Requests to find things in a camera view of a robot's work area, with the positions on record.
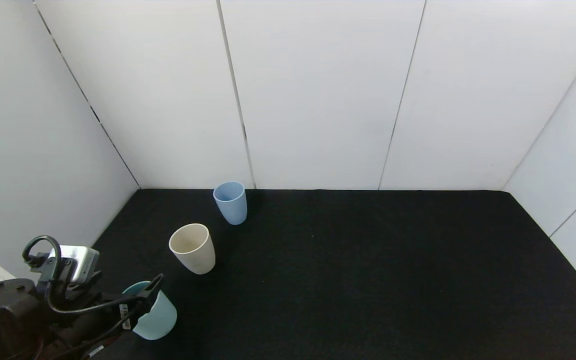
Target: cup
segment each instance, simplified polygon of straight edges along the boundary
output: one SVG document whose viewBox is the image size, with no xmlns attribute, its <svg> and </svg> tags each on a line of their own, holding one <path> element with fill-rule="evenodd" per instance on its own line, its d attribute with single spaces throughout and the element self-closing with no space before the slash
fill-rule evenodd
<svg viewBox="0 0 576 360">
<path fill-rule="evenodd" d="M 228 223 L 239 225 L 246 221 L 248 215 L 246 187 L 240 182 L 224 182 L 214 189 L 212 197 Z"/>
<path fill-rule="evenodd" d="M 190 223 L 174 231 L 168 247 L 181 264 L 195 274 L 205 274 L 215 267 L 213 240 L 208 228 L 201 223 Z"/>
<path fill-rule="evenodd" d="M 122 294 L 137 295 L 150 281 L 141 281 L 130 285 L 123 290 Z M 174 328 L 177 322 L 177 309 L 166 297 L 162 290 L 159 290 L 155 303 L 147 312 L 137 320 L 137 325 L 132 328 L 132 332 L 146 340 L 157 340 L 163 338 Z"/>
</svg>

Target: teal cup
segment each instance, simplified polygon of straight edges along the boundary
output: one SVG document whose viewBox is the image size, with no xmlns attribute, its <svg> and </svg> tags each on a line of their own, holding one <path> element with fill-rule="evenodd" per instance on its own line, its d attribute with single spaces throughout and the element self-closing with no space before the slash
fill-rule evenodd
<svg viewBox="0 0 576 360">
<path fill-rule="evenodd" d="M 123 290 L 122 294 L 137 295 L 150 281 L 141 281 L 130 285 Z M 146 340 L 157 340 L 163 338 L 174 328 L 177 322 L 177 309 L 166 297 L 163 291 L 159 291 L 157 299 L 150 308 L 150 312 L 145 313 L 137 320 L 137 325 L 132 328 L 132 332 Z"/>
</svg>

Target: panel seam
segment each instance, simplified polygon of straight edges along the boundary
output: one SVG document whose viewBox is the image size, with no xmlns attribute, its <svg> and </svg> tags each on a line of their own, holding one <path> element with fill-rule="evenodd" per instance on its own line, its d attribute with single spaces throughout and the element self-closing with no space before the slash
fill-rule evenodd
<svg viewBox="0 0 576 360">
<path fill-rule="evenodd" d="M 510 176 L 508 177 L 508 179 L 505 181 L 505 183 L 503 183 L 503 186 L 501 187 L 501 190 L 505 190 L 506 187 L 508 186 L 508 183 L 510 182 L 510 179 L 513 178 L 513 176 L 515 175 L 515 173 L 517 173 L 517 171 L 519 170 L 519 167 L 522 166 L 522 164 L 526 161 L 526 158 L 528 157 L 528 154 L 530 154 L 530 152 L 533 150 L 533 148 L 535 147 L 535 144 L 537 144 L 537 141 L 539 140 L 539 137 L 542 136 L 542 134 L 544 133 L 544 130 L 546 130 L 546 128 L 548 127 L 548 124 L 551 123 L 551 121 L 553 120 L 553 117 L 555 117 L 555 114 L 557 114 L 557 111 L 560 109 L 560 106 L 562 105 L 562 103 L 564 102 L 564 100 L 566 99 L 566 97 L 569 95 L 570 89 L 572 89 L 573 85 L 576 83 L 576 74 L 574 75 L 574 78 L 572 79 L 572 81 L 570 81 L 570 84 L 568 85 L 566 91 L 564 92 L 564 95 L 560 98 L 559 102 L 557 103 L 557 105 L 555 106 L 555 109 L 553 110 L 553 112 L 550 114 L 550 116 L 548 117 L 548 121 L 546 121 L 546 123 L 543 125 L 543 127 L 541 128 L 541 130 L 539 131 L 539 134 L 537 135 L 537 137 L 535 137 L 535 139 L 532 141 L 532 143 L 530 144 L 530 147 L 528 148 L 528 151 L 526 151 L 526 153 L 524 153 L 523 157 L 521 158 L 521 160 L 517 163 L 517 166 L 514 167 L 514 170 L 512 171 L 512 173 L 510 174 Z"/>
<path fill-rule="evenodd" d="M 46 20 L 44 19 L 44 15 L 42 14 L 41 10 L 39 10 L 39 6 L 37 5 L 37 2 L 35 2 L 33 0 L 32 4 L 34 4 L 34 8 L 37 10 L 37 14 L 39 14 L 39 18 L 41 18 L 41 22 L 43 23 L 43 27 L 48 32 L 48 35 L 50 35 L 50 38 L 52 39 L 52 43 L 54 44 L 54 47 L 57 48 L 57 52 L 59 52 L 59 55 L 60 55 L 63 63 L 66 64 L 66 68 L 68 69 L 70 76 L 75 81 L 75 84 L 77 85 L 77 88 L 79 89 L 81 95 L 84 97 L 86 104 L 88 105 L 88 107 L 90 107 L 90 110 L 92 111 L 92 114 L 94 115 L 94 118 L 99 123 L 99 126 L 101 126 L 101 129 L 103 130 L 103 133 L 105 134 L 105 137 L 108 138 L 108 141 L 110 141 L 110 144 L 112 144 L 112 148 L 114 148 L 114 151 L 117 153 L 117 155 L 119 155 L 119 159 L 121 159 L 123 166 L 125 166 L 126 170 L 128 170 L 128 173 L 132 177 L 132 180 L 134 181 L 135 184 L 137 184 L 137 187 L 141 190 L 142 186 L 139 184 L 139 181 L 137 181 L 137 178 L 135 177 L 135 174 L 133 174 L 133 171 L 130 169 L 130 167 L 128 167 L 128 164 L 126 164 L 126 160 L 124 160 L 124 157 L 121 155 L 121 153 L 117 149 L 115 142 L 113 141 L 113 139 L 108 134 L 103 123 L 101 123 L 101 120 L 99 120 L 99 116 L 97 116 L 97 112 L 95 111 L 95 109 L 90 104 L 90 101 L 89 101 L 88 97 L 86 96 L 86 93 L 82 89 L 82 85 L 80 85 L 80 82 L 77 80 L 77 77 L 73 73 L 73 69 L 71 69 L 70 64 L 68 64 L 68 61 L 66 61 L 66 57 L 64 57 L 64 53 L 62 52 L 61 48 L 59 47 L 59 44 L 57 44 L 57 40 L 55 39 L 55 36 L 53 36 L 53 32 L 50 30 L 50 27 L 48 27 L 48 23 L 46 23 Z"/>
<path fill-rule="evenodd" d="M 400 110 L 402 109 L 402 103 L 404 99 L 404 93 L 406 92 L 406 86 L 408 84 L 408 79 L 410 75 L 410 68 L 412 67 L 412 61 L 415 57 L 415 50 L 417 48 L 417 42 L 419 40 L 419 33 L 421 31 L 421 24 L 424 20 L 424 13 L 426 11 L 426 4 L 428 0 L 423 1 L 423 8 L 421 9 L 421 16 L 419 16 L 419 26 L 416 28 L 416 36 L 414 37 L 414 45 L 412 47 L 412 53 L 410 54 L 410 61 L 408 62 L 408 68 L 406 73 L 406 79 L 404 80 L 404 86 L 401 89 L 401 97 L 399 98 L 399 104 L 397 106 L 397 112 L 395 114 L 395 121 L 392 125 L 392 132 L 390 133 L 390 141 L 388 142 L 388 149 L 386 150 L 386 158 L 383 162 L 383 167 L 381 169 L 381 176 L 379 177 L 379 184 L 377 185 L 377 190 L 382 189 L 382 182 L 384 181 L 384 174 L 386 173 L 386 165 L 388 164 L 388 157 L 391 153 L 391 146 L 393 146 L 393 137 L 395 136 L 395 127 L 397 126 L 397 120 L 400 118 Z"/>
<path fill-rule="evenodd" d="M 230 79 L 232 80 L 232 89 L 235 92 L 235 102 L 237 103 L 237 113 L 239 116 L 239 123 L 241 124 L 241 132 L 244 136 L 244 145 L 246 146 L 246 157 L 248 161 L 248 168 L 250 169 L 250 178 L 252 179 L 253 189 L 257 188 L 255 174 L 252 169 L 252 157 L 250 156 L 250 147 L 248 143 L 248 134 L 246 132 L 246 124 L 244 123 L 244 116 L 242 113 L 242 103 L 240 101 L 240 92 L 237 88 L 237 80 L 235 78 L 235 70 L 233 68 L 233 58 L 231 57 L 231 47 L 228 43 L 228 34 L 226 34 L 226 23 L 224 22 L 224 12 L 222 12 L 221 0 L 215 0 L 217 3 L 217 12 L 219 13 L 219 23 L 221 24 L 221 34 L 223 36 L 223 45 L 226 48 L 226 58 L 228 59 L 228 68 L 230 70 Z"/>
</svg>

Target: cup rim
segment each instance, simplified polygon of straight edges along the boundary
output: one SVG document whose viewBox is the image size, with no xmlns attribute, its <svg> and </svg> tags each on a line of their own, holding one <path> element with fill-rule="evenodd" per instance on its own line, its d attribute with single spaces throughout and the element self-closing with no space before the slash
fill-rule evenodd
<svg viewBox="0 0 576 360">
<path fill-rule="evenodd" d="M 122 294 L 126 294 L 126 292 L 127 292 L 130 288 L 136 287 L 137 285 L 146 284 L 146 283 L 150 284 L 150 282 L 151 282 L 150 280 L 137 281 L 137 282 L 135 282 L 134 284 L 126 287 L 126 289 L 123 289 L 123 291 L 122 291 L 121 293 L 122 293 Z"/>
<path fill-rule="evenodd" d="M 190 251 L 187 251 L 187 252 L 175 251 L 175 249 L 172 248 L 172 244 L 171 244 L 172 239 L 175 237 L 175 235 L 176 235 L 179 231 L 182 231 L 182 230 L 185 229 L 185 228 L 188 228 L 188 227 L 190 227 L 190 226 L 195 226 L 195 225 L 199 225 L 199 226 L 201 226 L 204 230 L 206 230 L 206 238 L 203 239 L 203 241 L 201 242 L 201 245 L 199 245 L 199 246 L 197 246 L 197 248 L 195 248 L 195 249 L 193 249 L 193 250 L 190 250 Z M 170 235 L 170 239 L 168 239 L 168 248 L 169 248 L 170 251 L 172 251 L 174 254 L 179 254 L 179 255 L 192 254 L 192 253 L 194 253 L 195 251 L 198 251 L 199 249 L 203 248 L 203 247 L 205 246 L 206 242 L 208 242 L 208 239 L 209 239 L 209 238 L 210 238 L 210 231 L 208 231 L 208 228 L 206 227 L 206 225 L 204 225 L 203 223 L 196 223 L 196 222 L 194 222 L 194 223 L 189 223 L 189 224 L 187 224 L 187 225 L 184 225 L 184 226 L 178 228 L 176 231 L 174 231 L 174 232 L 172 233 L 172 235 Z"/>
<path fill-rule="evenodd" d="M 221 188 L 222 186 L 224 186 L 226 184 L 237 184 L 238 186 L 240 186 L 241 187 L 241 193 L 239 194 L 239 196 L 237 196 L 236 198 L 233 198 L 232 200 L 220 200 L 219 198 L 217 198 L 217 195 L 215 195 L 215 193 L 217 192 L 217 189 Z M 244 186 L 244 184 L 242 184 L 241 182 L 238 182 L 238 181 L 227 181 L 227 182 L 219 184 L 219 186 L 215 187 L 215 189 L 212 191 L 212 198 L 215 199 L 215 201 L 218 201 L 220 203 L 231 203 L 233 201 L 239 200 L 244 194 L 246 194 L 246 186 Z"/>
</svg>

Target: black cable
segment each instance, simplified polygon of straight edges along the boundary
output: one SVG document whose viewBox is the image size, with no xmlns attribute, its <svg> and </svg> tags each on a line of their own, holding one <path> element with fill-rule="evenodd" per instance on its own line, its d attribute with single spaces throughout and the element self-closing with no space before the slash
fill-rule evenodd
<svg viewBox="0 0 576 360">
<path fill-rule="evenodd" d="M 53 312 L 55 312 L 57 314 L 61 314 L 61 315 L 81 315 L 81 314 L 85 314 L 85 313 L 89 313 L 89 312 L 96 312 L 97 310 L 106 309 L 106 308 L 109 308 L 111 306 L 115 306 L 115 305 L 119 305 L 119 304 L 127 304 L 127 303 L 132 303 L 133 301 L 146 300 L 146 298 L 143 296 L 134 296 L 132 298 L 123 298 L 123 299 L 119 298 L 119 299 L 116 299 L 113 301 L 100 303 L 99 305 L 94 305 L 91 307 L 85 307 L 84 309 L 76 309 L 76 310 L 58 309 L 53 304 L 53 285 L 59 279 L 59 276 L 61 274 L 61 264 L 62 264 L 62 248 L 59 245 L 59 243 L 57 242 L 57 240 L 55 240 L 54 237 L 48 236 L 48 235 L 37 236 L 34 239 L 30 240 L 30 242 L 28 244 L 26 244 L 25 248 L 23 248 L 23 251 L 21 252 L 21 256 L 23 258 L 23 261 L 26 264 L 32 265 L 37 260 L 37 257 L 30 255 L 30 250 L 32 250 L 32 248 L 42 240 L 49 242 L 50 245 L 52 246 L 52 248 L 54 249 L 54 260 L 55 260 L 54 268 L 52 268 L 52 274 L 50 275 L 50 281 L 48 281 L 48 285 L 46 285 L 46 290 L 45 290 L 46 303 L 48 303 L 48 307 Z"/>
<path fill-rule="evenodd" d="M 61 246 L 59 246 L 59 243 L 57 242 L 57 240 L 55 240 L 54 237 L 48 235 L 41 235 L 30 240 L 30 242 L 26 244 L 25 248 L 23 248 L 23 251 L 21 251 L 21 257 L 23 258 L 23 261 L 26 264 L 32 266 L 34 262 L 36 262 L 37 256 L 30 255 L 30 250 L 32 250 L 32 248 L 34 248 L 34 246 L 42 240 L 49 242 L 50 245 L 52 246 L 52 249 L 54 250 L 55 262 L 54 262 L 54 268 L 52 268 L 52 274 L 50 275 L 50 281 L 52 282 L 57 280 L 57 278 L 59 277 L 57 271 L 61 269 L 62 265 L 62 248 Z"/>
<path fill-rule="evenodd" d="M 63 336 L 59 335 L 59 332 L 57 331 L 53 331 L 52 332 L 53 337 L 57 338 L 57 340 L 59 340 L 60 342 L 66 344 L 66 346 L 68 347 L 68 349 L 73 348 L 73 346 L 71 345 L 70 342 L 68 342 L 68 340 L 64 339 Z"/>
<path fill-rule="evenodd" d="M 119 321 L 117 321 L 117 323 L 115 323 L 111 328 L 106 330 L 104 333 L 102 333 L 98 337 L 95 337 L 94 339 L 92 339 L 90 341 L 86 341 L 83 344 L 80 344 L 78 346 L 74 346 L 73 348 L 70 348 L 70 349 L 68 349 L 68 350 L 66 350 L 66 351 L 64 351 L 58 355 L 51 357 L 49 360 L 61 359 L 66 355 L 71 355 L 77 351 L 81 351 L 81 350 L 85 349 L 86 347 L 94 346 L 94 344 L 97 344 L 98 342 L 101 342 L 102 340 L 106 340 L 107 338 L 110 337 L 110 335 L 113 335 L 113 333 L 116 330 L 118 330 L 119 326 L 121 326 L 126 320 L 128 320 L 128 318 L 132 317 L 137 312 L 137 310 L 139 310 L 140 308 L 141 308 L 141 305 L 135 306 L 132 310 L 128 311 L 128 313 L 126 315 L 124 315 Z"/>
<path fill-rule="evenodd" d="M 39 360 L 39 356 L 41 356 L 42 352 L 44 351 L 44 339 L 42 339 L 41 336 L 37 336 L 37 343 L 39 344 L 39 346 L 37 346 L 37 353 L 34 354 L 34 358 L 32 358 L 32 360 Z"/>
<path fill-rule="evenodd" d="M 90 307 L 85 307 L 83 309 L 75 309 L 75 310 L 61 310 L 61 309 L 57 309 L 55 307 L 55 305 L 53 305 L 53 301 L 51 299 L 51 285 L 50 283 L 48 283 L 48 285 L 46 286 L 46 302 L 48 303 L 48 307 L 50 307 L 50 310 L 52 310 L 53 312 L 57 313 L 57 314 L 62 314 L 62 315 L 81 315 L 81 314 L 85 314 L 85 313 L 89 313 L 89 312 L 96 312 L 97 310 L 102 310 L 102 309 L 106 309 L 109 308 L 111 306 L 115 306 L 115 305 L 120 305 L 120 304 L 128 304 L 128 303 L 132 303 L 133 301 L 139 301 L 139 300 L 146 300 L 145 297 L 143 296 L 134 296 L 131 298 L 118 298 L 116 300 L 113 301 L 108 301 L 105 303 L 100 303 L 99 305 L 94 305 L 94 306 L 90 306 Z"/>
</svg>

